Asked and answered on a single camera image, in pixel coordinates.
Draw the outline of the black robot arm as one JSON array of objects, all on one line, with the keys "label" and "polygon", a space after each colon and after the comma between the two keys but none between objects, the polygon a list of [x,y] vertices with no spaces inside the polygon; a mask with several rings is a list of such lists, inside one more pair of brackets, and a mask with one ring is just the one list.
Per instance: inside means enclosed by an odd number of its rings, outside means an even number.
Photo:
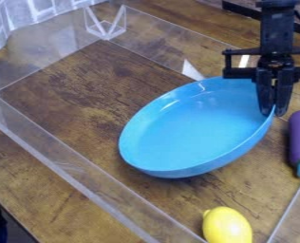
[{"label": "black robot arm", "polygon": [[[222,75],[229,79],[251,79],[257,86],[261,113],[271,112],[281,117],[288,112],[293,85],[300,81],[300,67],[293,55],[300,47],[293,45],[295,18],[300,12],[295,9],[300,0],[261,0],[263,9],[261,45],[247,49],[225,49],[225,67]],[[257,55],[256,67],[233,67],[232,57]]]}]

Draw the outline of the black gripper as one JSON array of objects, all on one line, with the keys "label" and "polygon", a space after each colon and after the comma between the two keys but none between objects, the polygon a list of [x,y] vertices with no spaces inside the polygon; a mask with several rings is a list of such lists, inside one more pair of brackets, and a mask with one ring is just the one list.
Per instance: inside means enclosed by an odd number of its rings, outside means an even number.
[{"label": "black gripper", "polygon": [[[276,115],[284,116],[292,95],[293,83],[300,80],[300,66],[295,65],[292,56],[300,55],[300,47],[291,53],[269,53],[263,55],[259,47],[245,49],[225,49],[225,67],[222,76],[229,79],[256,79],[260,110],[265,116],[273,107],[272,77],[277,77],[276,89]],[[256,67],[233,67],[233,56],[260,56]]]}]

